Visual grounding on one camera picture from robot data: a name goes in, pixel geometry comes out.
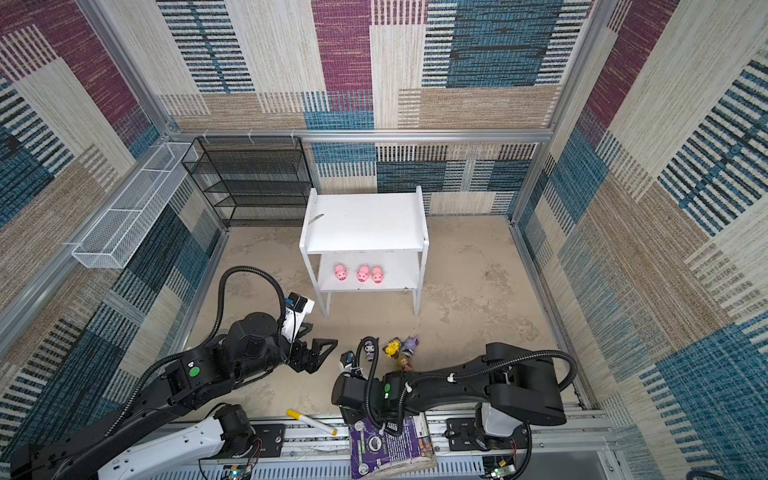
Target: patterned wall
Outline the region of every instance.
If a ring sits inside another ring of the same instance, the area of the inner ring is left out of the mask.
[[[323,194],[413,192],[428,215],[511,212],[536,144],[304,143]]]
[[[106,0],[183,130],[541,128],[591,0]],[[314,144],[324,193],[506,214],[530,145]]]
[[[72,0],[0,11],[3,310],[158,133]],[[3,356],[0,476],[17,447],[113,409],[168,353],[219,235],[205,205],[184,183],[124,270],[78,266]]]
[[[157,130],[72,0],[0,11],[3,310]]]
[[[620,0],[520,220],[635,478],[768,478],[768,2]]]
[[[125,269],[77,267],[0,363],[0,475],[19,446],[115,409],[172,353],[219,234],[186,179]]]

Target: yellow marker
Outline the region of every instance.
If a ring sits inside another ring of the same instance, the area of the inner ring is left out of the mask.
[[[308,417],[306,415],[302,415],[302,414],[298,413],[296,410],[288,410],[286,415],[288,415],[290,418],[292,418],[294,420],[298,420],[299,422],[304,422],[307,425],[311,425],[311,426],[315,427],[316,429],[323,430],[328,435],[332,435],[334,437],[336,436],[336,433],[339,432],[338,430],[334,429],[332,426],[328,426],[325,423],[318,422],[315,419],[311,419],[310,417]]]

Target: purple book cover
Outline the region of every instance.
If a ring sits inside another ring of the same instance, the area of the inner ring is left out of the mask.
[[[426,417],[406,417],[403,428],[402,436],[393,437],[379,435],[368,419],[351,425],[352,478],[384,478],[435,466]]]

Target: black wire rack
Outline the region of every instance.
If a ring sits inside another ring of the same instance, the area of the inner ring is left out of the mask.
[[[198,137],[182,164],[225,226],[302,226],[313,184],[300,138]]]

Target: white mesh basket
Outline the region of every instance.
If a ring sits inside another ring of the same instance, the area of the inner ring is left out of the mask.
[[[187,174],[180,160],[189,146],[168,142],[158,148],[72,256],[85,268],[125,268]]]

